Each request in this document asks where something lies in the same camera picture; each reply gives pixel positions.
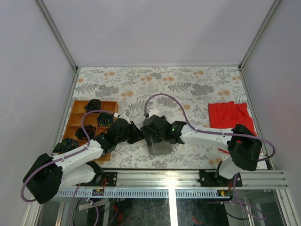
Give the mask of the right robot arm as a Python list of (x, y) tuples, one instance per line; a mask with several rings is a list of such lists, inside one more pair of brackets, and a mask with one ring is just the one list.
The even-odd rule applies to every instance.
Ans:
[(240, 124), (233, 129), (197, 131), (187, 122), (169, 123), (165, 116), (153, 115), (144, 120), (141, 131), (149, 148), (161, 143), (202, 144), (227, 151), (229, 157), (218, 163), (212, 180), (220, 186), (232, 184), (235, 175), (244, 170), (255, 171), (262, 147), (262, 142)]

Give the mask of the grey plastic tool case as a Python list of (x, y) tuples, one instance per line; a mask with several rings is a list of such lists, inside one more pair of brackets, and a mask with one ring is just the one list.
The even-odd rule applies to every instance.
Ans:
[(166, 141), (153, 144), (148, 146), (150, 155), (159, 156), (159, 155), (168, 155), (173, 151), (172, 145)]

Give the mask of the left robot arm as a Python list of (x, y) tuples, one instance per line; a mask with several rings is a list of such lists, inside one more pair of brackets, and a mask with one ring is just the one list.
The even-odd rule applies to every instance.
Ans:
[(119, 143), (133, 144), (143, 138), (143, 133), (132, 121), (118, 118), (110, 128), (83, 146), (55, 157), (46, 153), (40, 155), (23, 178), (22, 200), (30, 202), (24, 195), (24, 190), (28, 189), (34, 197), (33, 200), (39, 204), (50, 201), (58, 191), (71, 186), (65, 181), (72, 171), (76, 171), (76, 176), (79, 176), (79, 170), (88, 172), (87, 179), (82, 180), (83, 183), (93, 186), (101, 184), (103, 174), (88, 163), (114, 151)]

